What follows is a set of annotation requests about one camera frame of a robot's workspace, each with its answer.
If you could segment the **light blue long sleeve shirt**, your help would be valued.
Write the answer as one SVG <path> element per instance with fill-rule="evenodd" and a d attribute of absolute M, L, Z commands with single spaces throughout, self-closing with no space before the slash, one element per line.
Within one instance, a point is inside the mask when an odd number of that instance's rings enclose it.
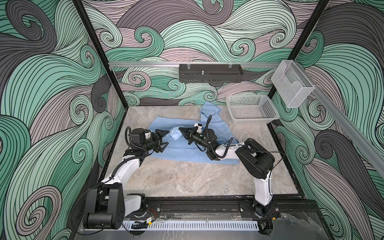
<path fill-rule="evenodd" d="M 238 143 L 229 125 L 221 117 L 222 109 L 206 102 L 200 108 L 199 121 L 156 117 L 149 130 L 169 131 L 164 137 L 169 144 L 154 157 L 163 160 L 237 165 L 238 157 L 231 147 Z"/>

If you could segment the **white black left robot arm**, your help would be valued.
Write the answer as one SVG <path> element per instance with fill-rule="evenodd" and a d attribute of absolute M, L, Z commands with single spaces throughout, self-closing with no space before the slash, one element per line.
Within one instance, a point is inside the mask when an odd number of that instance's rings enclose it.
<path fill-rule="evenodd" d="M 143 128 L 125 130 L 128 149 L 119 164 L 104 180 L 86 191 L 83 226 L 90 230 L 117 230 L 126 215 L 142 209 L 144 196 L 124 195 L 124 184 L 152 153 L 162 153 L 168 146 L 163 138 L 170 131 Z"/>

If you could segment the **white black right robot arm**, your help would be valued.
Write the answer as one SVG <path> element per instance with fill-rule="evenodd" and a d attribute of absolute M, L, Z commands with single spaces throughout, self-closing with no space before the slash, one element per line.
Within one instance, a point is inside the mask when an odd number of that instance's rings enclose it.
<path fill-rule="evenodd" d="M 179 130 L 189 145 L 195 144 L 199 150 L 206 153 L 211 161 L 239 160 L 254 178 L 256 216 L 266 219 L 275 219 L 280 216 L 273 203 L 271 191 L 271 176 L 275 158 L 262 145 L 252 138 L 238 144 L 233 144 L 234 139 L 231 138 L 227 143 L 220 145 L 212 129 L 180 127 Z"/>

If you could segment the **white plastic mesh basket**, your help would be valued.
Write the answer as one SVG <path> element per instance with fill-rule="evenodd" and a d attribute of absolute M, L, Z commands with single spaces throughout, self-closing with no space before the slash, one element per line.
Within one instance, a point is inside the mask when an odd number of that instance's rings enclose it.
<path fill-rule="evenodd" d="M 266 125 L 280 118 L 274 103 L 265 95 L 227 96 L 226 103 L 234 125 Z"/>

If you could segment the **black perforated wall tray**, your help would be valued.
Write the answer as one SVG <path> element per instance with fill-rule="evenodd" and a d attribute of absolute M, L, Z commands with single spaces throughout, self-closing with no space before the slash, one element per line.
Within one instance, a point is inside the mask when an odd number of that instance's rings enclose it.
<path fill-rule="evenodd" d="M 208 83 L 214 87 L 224 83 L 240 83 L 244 72 L 241 65 L 187 65 L 179 66 L 181 83 Z"/>

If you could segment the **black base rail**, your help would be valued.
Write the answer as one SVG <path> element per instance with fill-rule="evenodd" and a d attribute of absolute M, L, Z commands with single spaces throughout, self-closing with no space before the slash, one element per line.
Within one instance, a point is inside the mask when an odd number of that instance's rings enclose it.
<path fill-rule="evenodd" d="M 299 195 L 275 195 L 266 207 L 247 195 L 145 197 L 144 206 L 151 213 L 157 213 L 158 217 L 176 214 L 232 214 L 257 220 L 271 220 L 292 212 L 307 213 L 319 210 L 315 201 L 305 200 Z"/>

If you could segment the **aluminium wall rail back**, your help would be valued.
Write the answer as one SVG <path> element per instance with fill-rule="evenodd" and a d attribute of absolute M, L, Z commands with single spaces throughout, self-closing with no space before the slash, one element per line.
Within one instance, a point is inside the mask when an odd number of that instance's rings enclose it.
<path fill-rule="evenodd" d="M 155 62 L 155 61 L 116 61 L 108 62 L 111 68 L 177 68 L 180 65 L 226 65 L 231 67 L 233 65 L 241 65 L 242 68 L 277 68 L 280 62 L 263 63 L 263 62 Z"/>

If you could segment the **aluminium wall rail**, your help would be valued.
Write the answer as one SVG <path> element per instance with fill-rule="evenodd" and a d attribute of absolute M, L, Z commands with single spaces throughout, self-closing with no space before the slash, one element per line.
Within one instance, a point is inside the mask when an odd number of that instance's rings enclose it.
<path fill-rule="evenodd" d="M 155 62 L 155 61 L 116 61 L 108 62 L 111 68 L 177 68 L 180 65 L 226 65 L 231 67 L 233 65 L 241 65 L 242 68 L 277 68 L 280 62 L 263 63 L 263 62 Z"/>
<path fill-rule="evenodd" d="M 303 78 L 307 78 L 308 82 L 314 87 L 313 95 L 323 104 L 330 116 L 341 127 L 346 137 L 358 148 L 363 157 L 383 177 L 384 149 L 377 148 L 371 139 L 348 116 L 348 114 L 358 109 L 359 105 L 347 105 L 348 101 L 343 89 L 326 71 L 318 67 L 305 69 L 301 64 L 298 64 L 298 66 Z"/>

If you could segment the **black frame post left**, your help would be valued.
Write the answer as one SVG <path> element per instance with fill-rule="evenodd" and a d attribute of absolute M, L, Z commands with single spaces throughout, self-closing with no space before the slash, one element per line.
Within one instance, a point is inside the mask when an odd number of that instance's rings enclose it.
<path fill-rule="evenodd" d="M 109 61 L 107 59 L 107 56 L 101 46 L 101 43 L 97 37 L 97 34 L 96 34 L 96 31 L 94 30 L 93 28 L 93 25 L 91 23 L 91 20 L 86 12 L 86 9 L 84 7 L 84 4 L 82 1 L 80 0 L 73 0 L 73 4 L 80 16 L 80 19 L 82 20 L 82 23 L 91 39 L 91 42 L 92 44 L 94 45 L 94 47 L 96 48 L 96 52 L 102 62 L 102 65 L 104 67 L 104 69 L 106 70 L 106 73 L 115 89 L 115 91 L 117 92 L 117 95 L 121 101 L 121 103 L 123 104 L 123 107 L 124 109 L 127 111 L 129 109 L 129 106 L 127 104 L 127 101 L 125 99 L 125 96 L 120 88 L 120 85 L 119 85 L 119 82 L 117 80 L 117 77 L 115 75 L 115 73 L 111 70 L 110 66 L 109 66 Z"/>

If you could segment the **black frame post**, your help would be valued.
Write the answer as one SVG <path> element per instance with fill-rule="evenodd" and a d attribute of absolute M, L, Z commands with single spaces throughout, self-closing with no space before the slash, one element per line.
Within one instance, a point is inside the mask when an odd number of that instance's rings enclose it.
<path fill-rule="evenodd" d="M 284 48 L 270 51 L 272 53 L 270 62 L 297 60 L 329 3 L 329 1 L 286 1 L 296 20 L 295 36 Z"/>
<path fill-rule="evenodd" d="M 94 45 L 94 47 L 96 48 L 96 52 L 102 62 L 102 65 L 104 67 L 104 69 L 106 70 L 106 73 L 115 89 L 115 91 L 117 92 L 117 95 L 121 101 L 121 103 L 123 104 L 123 107 L 124 109 L 127 111 L 129 109 L 129 106 L 127 104 L 127 101 L 125 99 L 125 96 L 120 88 L 120 85 L 119 85 L 119 82 L 117 80 L 117 77 L 115 75 L 115 73 L 111 70 L 110 66 L 109 66 L 109 61 L 107 59 L 107 56 L 101 46 L 101 43 L 97 37 L 97 34 L 96 34 L 96 31 L 94 30 L 93 28 L 93 25 L 91 23 L 91 20 L 86 12 L 86 9 L 84 7 L 84 4 L 82 1 L 80 0 L 73 0 L 73 4 L 80 16 L 80 19 L 82 20 L 82 23 L 91 39 L 91 42 L 92 44 Z"/>

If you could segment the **aluminium wall rail right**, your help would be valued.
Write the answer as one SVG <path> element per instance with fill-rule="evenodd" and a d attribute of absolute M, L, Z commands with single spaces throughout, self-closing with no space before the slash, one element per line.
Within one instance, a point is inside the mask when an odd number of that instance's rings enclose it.
<path fill-rule="evenodd" d="M 303 78 L 307 78 L 308 82 L 314 87 L 313 95 L 323 104 L 330 116 L 341 127 L 346 137 L 358 148 L 363 157 L 383 177 L 384 149 L 377 148 L 371 139 L 348 116 L 348 114 L 358 109 L 359 105 L 347 105 L 348 101 L 343 89 L 326 71 L 318 67 L 305 69 L 301 64 L 298 64 L 298 66 Z"/>

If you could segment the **black frame post right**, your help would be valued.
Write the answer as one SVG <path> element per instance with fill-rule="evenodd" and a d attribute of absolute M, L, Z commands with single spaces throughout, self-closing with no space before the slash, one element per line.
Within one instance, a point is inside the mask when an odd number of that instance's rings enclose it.
<path fill-rule="evenodd" d="M 297 60 L 329 3 L 329 1 L 286 1 L 296 20 L 295 36 L 284 48 L 270 51 L 272 53 L 270 62 Z"/>

